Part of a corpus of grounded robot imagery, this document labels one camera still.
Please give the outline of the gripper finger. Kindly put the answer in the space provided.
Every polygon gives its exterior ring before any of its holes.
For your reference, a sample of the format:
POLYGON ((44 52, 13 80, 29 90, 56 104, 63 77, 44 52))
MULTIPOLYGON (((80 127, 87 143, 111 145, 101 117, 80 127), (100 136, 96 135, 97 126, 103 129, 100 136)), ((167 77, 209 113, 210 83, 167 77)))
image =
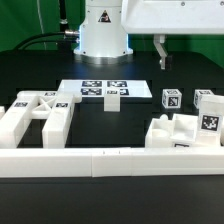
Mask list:
POLYGON ((154 46, 160 56, 159 64, 162 70, 170 70, 172 66, 172 56, 165 49, 166 36, 155 34, 153 37, 154 46))

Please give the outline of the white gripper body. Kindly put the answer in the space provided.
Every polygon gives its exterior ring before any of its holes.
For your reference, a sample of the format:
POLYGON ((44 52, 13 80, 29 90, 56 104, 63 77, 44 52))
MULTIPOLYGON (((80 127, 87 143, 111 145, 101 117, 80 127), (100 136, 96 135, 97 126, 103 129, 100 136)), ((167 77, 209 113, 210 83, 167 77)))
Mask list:
POLYGON ((224 0, 123 0, 129 34, 224 34, 224 0))

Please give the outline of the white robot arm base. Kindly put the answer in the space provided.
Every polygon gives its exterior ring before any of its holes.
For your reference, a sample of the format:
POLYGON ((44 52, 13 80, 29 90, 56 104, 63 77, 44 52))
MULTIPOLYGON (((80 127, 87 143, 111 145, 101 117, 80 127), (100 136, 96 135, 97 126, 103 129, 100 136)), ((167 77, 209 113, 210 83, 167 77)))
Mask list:
POLYGON ((75 59, 91 64, 118 64, 132 59, 128 34, 121 25, 122 0, 85 0, 75 59))

